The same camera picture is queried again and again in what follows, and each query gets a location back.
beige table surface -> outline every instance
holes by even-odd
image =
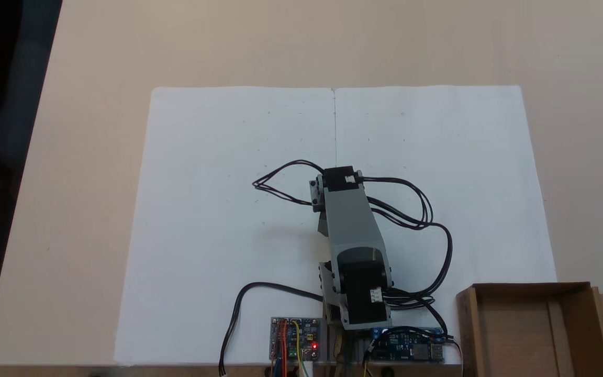
[[[603,291],[603,0],[65,0],[0,365],[113,363],[156,86],[436,84],[522,86],[558,277]]]

cardboard box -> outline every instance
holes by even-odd
[[[457,313],[464,377],[603,376],[603,294],[589,282],[474,284]]]

blue circuit board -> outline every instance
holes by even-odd
[[[281,356],[281,324],[285,324],[285,348],[288,360],[297,360],[297,327],[299,325],[299,357],[303,361],[314,361],[320,357],[320,318],[284,318],[272,317],[269,336],[269,357],[276,359]]]
[[[443,334],[438,327],[422,327],[434,334]],[[371,339],[378,337],[387,330],[387,327],[374,327],[371,329]],[[412,362],[443,362],[443,338],[428,338],[413,332],[400,332],[388,334],[386,339],[381,339],[376,344],[373,360],[412,361]]]

green wire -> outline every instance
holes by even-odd
[[[299,349],[299,338],[302,336],[302,332],[299,330],[299,324],[297,324],[296,320],[293,320],[292,323],[295,324],[295,327],[297,327],[297,360],[299,360],[299,365],[301,365],[301,369],[304,370],[304,375],[308,377],[308,372],[306,372],[306,365],[304,365],[304,362],[302,362],[302,353],[300,352],[301,349]]]

